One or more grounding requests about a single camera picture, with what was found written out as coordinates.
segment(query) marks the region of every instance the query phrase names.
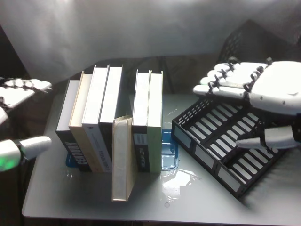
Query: tabletop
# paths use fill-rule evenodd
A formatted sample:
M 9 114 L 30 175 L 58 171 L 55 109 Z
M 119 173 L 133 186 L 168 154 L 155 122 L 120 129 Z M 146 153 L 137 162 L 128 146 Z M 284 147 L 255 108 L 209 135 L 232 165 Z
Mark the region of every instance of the tabletop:
M 179 147 L 179 168 L 139 174 L 128 202 L 111 202 L 111 175 L 66 167 L 67 152 L 55 134 L 63 96 L 52 105 L 45 135 L 50 150 L 34 166 L 22 213 L 26 217 L 168 221 L 250 225 L 300 225 L 301 152 L 287 151 L 242 200 L 234 198 Z M 163 96 L 163 127 L 196 101 Z

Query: robotic hand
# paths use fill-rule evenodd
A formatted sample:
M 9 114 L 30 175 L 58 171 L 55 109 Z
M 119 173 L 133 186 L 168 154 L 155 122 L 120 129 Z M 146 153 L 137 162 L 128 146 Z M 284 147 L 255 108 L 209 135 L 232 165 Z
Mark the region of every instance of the robotic hand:
M 262 110 L 266 115 L 286 119 L 286 125 L 265 128 L 256 138 L 239 138 L 242 148 L 296 147 L 301 141 L 301 63 L 293 61 L 266 64 L 239 62 L 230 57 L 224 64 L 217 64 L 193 88 L 197 96 L 215 99 L 239 100 Z
M 37 92 L 47 92 L 51 83 L 37 79 L 0 78 L 0 126 L 8 119 L 11 110 Z M 0 172 L 19 165 L 23 160 L 30 160 L 51 146 L 51 139 L 45 136 L 25 140 L 0 141 Z

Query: black crate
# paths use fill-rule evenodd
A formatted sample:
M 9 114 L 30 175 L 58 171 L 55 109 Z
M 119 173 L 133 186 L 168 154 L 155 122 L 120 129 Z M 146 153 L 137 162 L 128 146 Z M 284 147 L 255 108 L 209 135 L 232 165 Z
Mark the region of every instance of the black crate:
M 172 137 L 236 198 L 240 198 L 285 150 L 241 149 L 238 136 L 262 126 L 247 106 L 200 98 L 173 120 Z

